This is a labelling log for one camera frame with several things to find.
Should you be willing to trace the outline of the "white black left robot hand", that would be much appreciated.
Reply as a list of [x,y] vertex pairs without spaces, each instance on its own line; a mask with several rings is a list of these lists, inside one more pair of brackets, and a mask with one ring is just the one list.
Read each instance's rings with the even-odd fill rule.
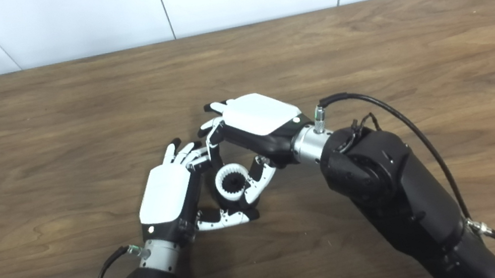
[[202,176],[211,168],[210,159],[202,142],[189,142],[178,150],[180,144],[181,139],[174,138],[162,163],[148,174],[139,211],[143,241],[166,241],[184,247],[193,242],[197,230],[218,230],[260,217],[254,208],[222,208],[218,220],[201,220],[198,203]]

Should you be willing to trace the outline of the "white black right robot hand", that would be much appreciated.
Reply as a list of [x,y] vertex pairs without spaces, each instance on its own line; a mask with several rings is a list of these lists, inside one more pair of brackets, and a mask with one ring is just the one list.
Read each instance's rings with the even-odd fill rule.
[[213,168],[222,171],[225,166],[219,152],[223,141],[256,154],[239,196],[223,196],[239,209],[255,206],[276,169],[301,162],[295,142],[313,124],[297,106],[258,93],[211,102],[204,111],[217,114],[198,131]]

